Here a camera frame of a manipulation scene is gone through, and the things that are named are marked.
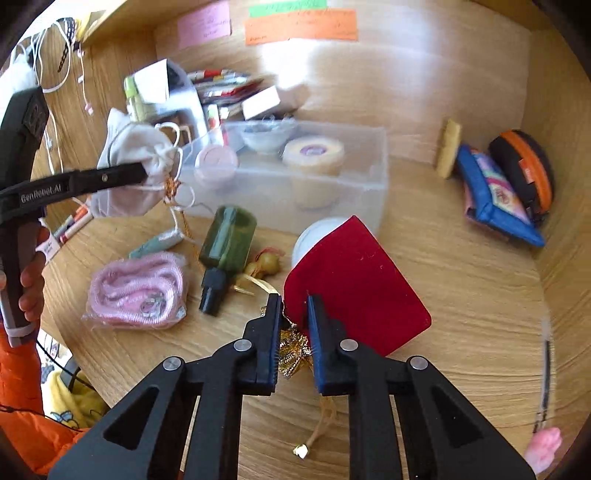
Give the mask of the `orange sleeve forearm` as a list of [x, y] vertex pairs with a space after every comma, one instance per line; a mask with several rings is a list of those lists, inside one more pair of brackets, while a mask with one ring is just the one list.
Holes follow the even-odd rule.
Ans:
[[31, 343], [13, 348], [1, 335], [1, 428], [24, 463], [45, 476], [86, 433], [44, 415], [41, 364]]

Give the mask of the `left hand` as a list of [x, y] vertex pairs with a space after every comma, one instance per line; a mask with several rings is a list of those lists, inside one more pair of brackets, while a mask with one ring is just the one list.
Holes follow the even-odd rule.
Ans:
[[24, 318], [31, 324], [38, 325], [44, 309], [44, 286], [45, 280], [43, 270], [46, 264], [46, 257], [42, 251], [36, 251], [29, 264], [20, 274], [20, 284], [23, 287], [23, 295], [18, 305]]

